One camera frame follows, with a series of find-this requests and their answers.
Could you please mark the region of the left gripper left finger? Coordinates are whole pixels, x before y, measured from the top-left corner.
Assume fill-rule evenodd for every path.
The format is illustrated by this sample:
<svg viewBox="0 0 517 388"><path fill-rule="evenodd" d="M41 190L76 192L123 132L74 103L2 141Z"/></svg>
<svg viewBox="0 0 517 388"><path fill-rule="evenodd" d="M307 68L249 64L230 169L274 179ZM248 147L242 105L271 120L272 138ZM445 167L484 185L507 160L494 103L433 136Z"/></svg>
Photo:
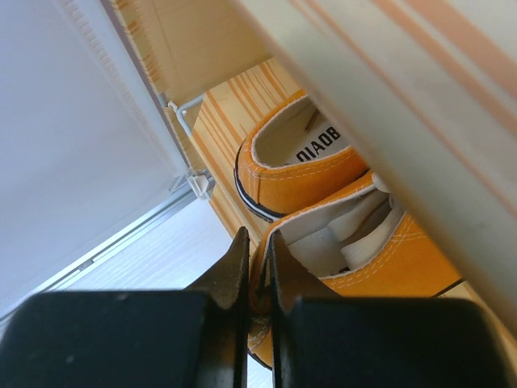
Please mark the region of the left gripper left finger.
<svg viewBox="0 0 517 388"><path fill-rule="evenodd" d="M248 231L182 290L28 298L1 341L4 387L243 387Z"/></svg>

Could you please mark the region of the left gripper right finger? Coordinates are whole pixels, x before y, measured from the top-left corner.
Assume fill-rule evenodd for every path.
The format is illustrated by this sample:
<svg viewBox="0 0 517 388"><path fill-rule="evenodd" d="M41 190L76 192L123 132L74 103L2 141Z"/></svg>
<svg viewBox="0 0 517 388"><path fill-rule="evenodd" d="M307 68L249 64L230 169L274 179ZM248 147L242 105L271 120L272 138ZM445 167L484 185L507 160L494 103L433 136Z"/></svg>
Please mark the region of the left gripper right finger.
<svg viewBox="0 0 517 388"><path fill-rule="evenodd" d="M271 269L276 387L513 387L516 374L487 314L458 298L342 297L289 251Z"/></svg>

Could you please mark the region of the orange sneaker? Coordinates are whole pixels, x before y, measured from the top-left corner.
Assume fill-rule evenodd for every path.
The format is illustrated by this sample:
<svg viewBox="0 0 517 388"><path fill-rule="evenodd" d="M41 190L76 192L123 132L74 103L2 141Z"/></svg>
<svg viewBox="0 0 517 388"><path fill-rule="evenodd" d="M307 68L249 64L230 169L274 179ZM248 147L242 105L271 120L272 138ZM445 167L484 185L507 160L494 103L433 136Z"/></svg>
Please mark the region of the orange sneaker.
<svg viewBox="0 0 517 388"><path fill-rule="evenodd" d="M354 183L367 169L342 130L298 91L247 135L233 176L248 209L274 222Z"/></svg>
<svg viewBox="0 0 517 388"><path fill-rule="evenodd" d="M248 352L272 365L267 250L279 231L289 252L345 297L434 297L461 276L423 228L369 171L335 194L272 223L250 258Z"/></svg>

